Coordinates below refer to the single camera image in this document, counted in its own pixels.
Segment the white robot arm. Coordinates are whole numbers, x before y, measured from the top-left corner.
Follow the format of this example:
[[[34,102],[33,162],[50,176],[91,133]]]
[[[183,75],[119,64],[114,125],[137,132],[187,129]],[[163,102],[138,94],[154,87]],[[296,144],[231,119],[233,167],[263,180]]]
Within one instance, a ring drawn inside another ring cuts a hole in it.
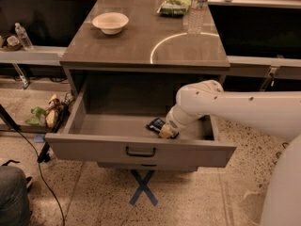
[[[301,92],[228,92],[214,80],[188,84],[166,114],[167,128],[179,132],[205,115],[289,142],[272,173],[260,226],[301,226]]]

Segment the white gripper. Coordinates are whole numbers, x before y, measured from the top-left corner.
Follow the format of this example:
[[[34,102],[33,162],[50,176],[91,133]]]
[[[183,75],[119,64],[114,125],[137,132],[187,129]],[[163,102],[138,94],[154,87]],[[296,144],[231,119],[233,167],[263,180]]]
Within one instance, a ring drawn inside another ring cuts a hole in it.
[[[171,108],[166,115],[166,123],[159,132],[161,138],[173,137],[174,131],[181,131],[191,123],[191,116],[180,108]]]

